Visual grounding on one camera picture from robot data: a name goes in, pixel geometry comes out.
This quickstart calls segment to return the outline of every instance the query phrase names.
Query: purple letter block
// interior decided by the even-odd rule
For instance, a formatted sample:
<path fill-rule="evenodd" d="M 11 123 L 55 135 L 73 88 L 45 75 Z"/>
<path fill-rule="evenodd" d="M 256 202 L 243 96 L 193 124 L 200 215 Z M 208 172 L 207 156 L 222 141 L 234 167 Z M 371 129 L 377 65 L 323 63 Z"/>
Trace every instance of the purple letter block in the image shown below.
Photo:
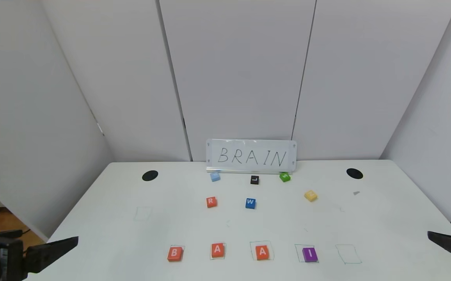
<path fill-rule="evenodd" d="M 316 254 L 316 250 L 314 248 L 303 248 L 302 253 L 304 254 L 304 260 L 306 263 L 318 261 L 318 255 Z"/>

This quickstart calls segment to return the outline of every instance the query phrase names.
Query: wooden floor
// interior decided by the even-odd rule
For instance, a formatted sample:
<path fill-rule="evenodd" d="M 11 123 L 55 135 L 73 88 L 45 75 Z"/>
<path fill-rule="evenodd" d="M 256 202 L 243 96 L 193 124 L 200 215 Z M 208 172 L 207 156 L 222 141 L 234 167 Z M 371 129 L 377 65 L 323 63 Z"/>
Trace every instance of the wooden floor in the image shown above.
<path fill-rule="evenodd" d="M 22 223 L 13 213 L 7 208 L 0 208 L 0 231 L 10 231 L 21 229 L 23 232 L 29 228 Z M 20 238 L 23 241 L 23 248 L 27 249 L 29 246 L 43 244 L 44 242 L 33 231 L 23 234 Z"/>

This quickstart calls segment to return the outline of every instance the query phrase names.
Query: orange letter block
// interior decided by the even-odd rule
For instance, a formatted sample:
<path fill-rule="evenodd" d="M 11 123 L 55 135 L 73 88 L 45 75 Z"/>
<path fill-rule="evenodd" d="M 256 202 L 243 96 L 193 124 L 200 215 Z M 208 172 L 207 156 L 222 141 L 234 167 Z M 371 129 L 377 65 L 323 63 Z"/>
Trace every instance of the orange letter block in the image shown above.
<path fill-rule="evenodd" d="M 207 198 L 206 205 L 208 206 L 208 208 L 217 206 L 217 199 L 215 197 Z"/>
<path fill-rule="evenodd" d="M 255 252 L 257 254 L 257 260 L 269 259 L 269 249 L 267 249 L 267 245 L 256 246 Z"/>
<path fill-rule="evenodd" d="M 212 244 L 211 245 L 211 257 L 212 258 L 222 258 L 224 256 L 224 244 Z"/>
<path fill-rule="evenodd" d="M 170 251 L 168 251 L 168 261 L 180 261 L 182 260 L 182 247 L 170 247 Z"/>

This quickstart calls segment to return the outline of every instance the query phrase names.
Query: pencil drawn square outline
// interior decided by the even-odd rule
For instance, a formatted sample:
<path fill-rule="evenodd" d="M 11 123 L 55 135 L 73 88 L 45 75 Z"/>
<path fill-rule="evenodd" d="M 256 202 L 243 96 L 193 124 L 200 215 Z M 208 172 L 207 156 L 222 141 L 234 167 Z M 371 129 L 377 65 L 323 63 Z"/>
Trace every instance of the pencil drawn square outline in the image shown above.
<path fill-rule="evenodd" d="M 306 263 L 306 261 L 304 259 L 304 253 L 302 252 L 303 248 L 314 248 L 315 249 L 315 246 L 314 245 L 306 245 L 306 244 L 295 244 L 295 250 L 297 251 L 298 261 L 301 263 Z M 318 261 L 313 261 L 311 263 L 319 263 L 319 257 L 318 257 Z"/>
<path fill-rule="evenodd" d="M 274 260 L 274 248 L 272 247 L 272 243 L 269 240 L 250 242 L 250 252 L 252 252 L 252 259 L 258 261 L 256 259 L 256 254 L 254 255 L 255 246 L 261 245 L 266 245 L 267 249 L 269 250 L 269 258 L 267 260 Z"/>
<path fill-rule="evenodd" d="M 214 244 L 223 244 L 224 245 L 224 256 L 221 256 L 219 258 L 212 258 L 211 257 L 211 245 L 210 245 L 210 260 L 225 260 L 226 259 L 226 254 L 227 254 L 227 244 L 224 242 L 217 242 Z"/>
<path fill-rule="evenodd" d="M 347 262 L 345 262 L 345 260 L 343 260 L 343 258 L 342 258 L 342 255 L 340 254 L 340 249 L 338 248 L 338 246 L 352 246 L 354 248 L 355 256 L 359 260 L 359 263 L 347 263 Z M 362 260 L 359 257 L 359 255 L 357 254 L 357 250 L 356 250 L 354 245 L 352 245 L 352 244 L 336 244 L 335 247 L 336 247 L 336 250 L 338 251 L 338 255 L 340 256 L 340 258 L 341 258 L 341 260 L 343 261 L 344 264 L 346 264 L 346 265 L 359 265 L 360 263 L 362 263 Z"/>

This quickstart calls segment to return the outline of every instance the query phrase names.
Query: green letter block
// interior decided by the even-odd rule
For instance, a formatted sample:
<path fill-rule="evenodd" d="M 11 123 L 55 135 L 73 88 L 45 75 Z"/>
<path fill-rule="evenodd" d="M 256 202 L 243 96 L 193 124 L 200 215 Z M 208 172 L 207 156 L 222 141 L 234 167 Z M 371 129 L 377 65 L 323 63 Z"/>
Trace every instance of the green letter block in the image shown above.
<path fill-rule="evenodd" d="M 286 183 L 287 181 L 291 180 L 291 177 L 290 177 L 289 174 L 286 173 L 286 172 L 281 173 L 281 174 L 279 175 L 279 178 L 283 181 L 283 183 Z"/>

